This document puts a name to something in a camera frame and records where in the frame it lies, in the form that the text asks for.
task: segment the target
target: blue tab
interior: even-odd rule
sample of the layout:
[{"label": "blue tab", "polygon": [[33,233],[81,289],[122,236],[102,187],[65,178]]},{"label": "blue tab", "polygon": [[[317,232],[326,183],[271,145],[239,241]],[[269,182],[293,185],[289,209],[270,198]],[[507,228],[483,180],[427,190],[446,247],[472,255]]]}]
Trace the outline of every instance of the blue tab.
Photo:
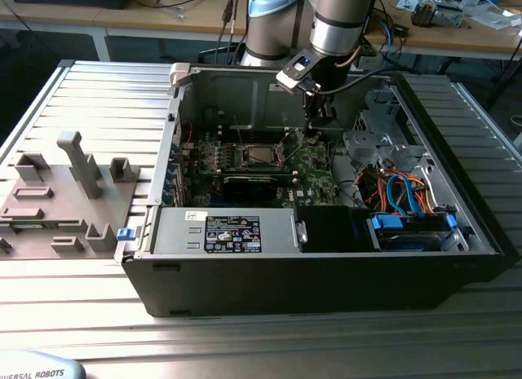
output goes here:
[{"label": "blue tab", "polygon": [[376,214],[372,217],[372,225],[375,230],[402,230],[402,220],[396,214]]},{"label": "blue tab", "polygon": [[372,217],[372,225],[374,226],[374,230],[380,230],[383,227],[377,216]]},{"label": "blue tab", "polygon": [[452,230],[454,228],[457,228],[457,220],[452,214],[446,216],[446,222],[448,222],[449,228],[451,228]]},{"label": "blue tab", "polygon": [[136,230],[134,228],[119,228],[117,230],[116,239],[118,241],[135,240]]}]

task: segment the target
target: green circuit board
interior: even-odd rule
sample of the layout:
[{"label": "green circuit board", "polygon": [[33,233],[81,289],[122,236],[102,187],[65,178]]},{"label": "green circuit board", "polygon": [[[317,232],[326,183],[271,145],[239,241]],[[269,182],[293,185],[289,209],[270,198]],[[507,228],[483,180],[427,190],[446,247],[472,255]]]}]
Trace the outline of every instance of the green circuit board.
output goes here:
[{"label": "green circuit board", "polygon": [[[334,190],[328,164],[327,143],[317,139],[308,142],[299,133],[291,136],[284,144],[283,154],[291,158],[285,160],[284,164],[277,164],[277,160],[261,161],[251,159],[254,165],[249,165],[245,155],[249,155],[251,148],[253,155],[263,155],[265,149],[271,147],[270,144],[236,144],[221,143],[213,139],[209,134],[205,134],[201,139],[195,141],[195,162],[197,169],[189,169],[187,177],[190,179],[191,200],[189,206],[208,207],[208,206],[256,206],[273,208],[291,208],[296,205],[337,205],[340,203]],[[292,177],[293,172],[297,172],[298,180],[292,184],[282,184],[278,186],[276,197],[270,201],[255,202],[247,201],[245,204],[234,201],[226,201],[221,198],[219,191],[215,190],[213,180],[221,179],[219,172],[238,173],[249,170],[260,176],[279,172]]]}]

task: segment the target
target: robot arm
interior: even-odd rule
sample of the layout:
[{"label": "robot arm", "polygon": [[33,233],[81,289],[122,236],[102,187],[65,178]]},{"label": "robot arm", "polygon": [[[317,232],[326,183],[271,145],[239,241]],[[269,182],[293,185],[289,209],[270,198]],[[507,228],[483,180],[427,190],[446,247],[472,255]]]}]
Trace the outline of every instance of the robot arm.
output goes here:
[{"label": "robot arm", "polygon": [[[372,2],[316,0],[313,6],[309,0],[249,0],[250,30],[241,63],[282,65],[279,83],[289,92],[296,87],[305,91],[305,131],[335,119],[334,97],[319,91],[346,81]],[[286,62],[292,47],[304,48]]]},{"label": "robot arm", "polygon": [[[336,76],[342,66],[339,62],[346,62],[347,56],[357,48],[371,2],[317,0],[311,48],[303,49],[285,65],[277,80],[287,90],[293,90],[311,74],[323,90],[339,86],[339,76]],[[346,73],[341,79],[342,82],[346,79]]]}]

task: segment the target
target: white sticker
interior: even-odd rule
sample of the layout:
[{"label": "white sticker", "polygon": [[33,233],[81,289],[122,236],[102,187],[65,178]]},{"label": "white sticker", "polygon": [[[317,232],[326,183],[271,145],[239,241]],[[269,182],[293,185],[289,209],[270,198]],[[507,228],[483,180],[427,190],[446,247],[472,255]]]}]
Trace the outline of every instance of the white sticker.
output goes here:
[{"label": "white sticker", "polygon": [[189,222],[204,222],[208,212],[201,212],[198,210],[188,210],[185,212],[185,220]]}]

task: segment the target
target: power supply label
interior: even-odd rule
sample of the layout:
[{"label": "power supply label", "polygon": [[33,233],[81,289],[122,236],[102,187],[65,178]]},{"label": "power supply label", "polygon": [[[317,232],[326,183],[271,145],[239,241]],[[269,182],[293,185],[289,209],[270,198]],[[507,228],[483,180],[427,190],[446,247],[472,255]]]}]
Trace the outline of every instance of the power supply label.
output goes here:
[{"label": "power supply label", "polygon": [[208,216],[207,253],[261,253],[259,216]]}]

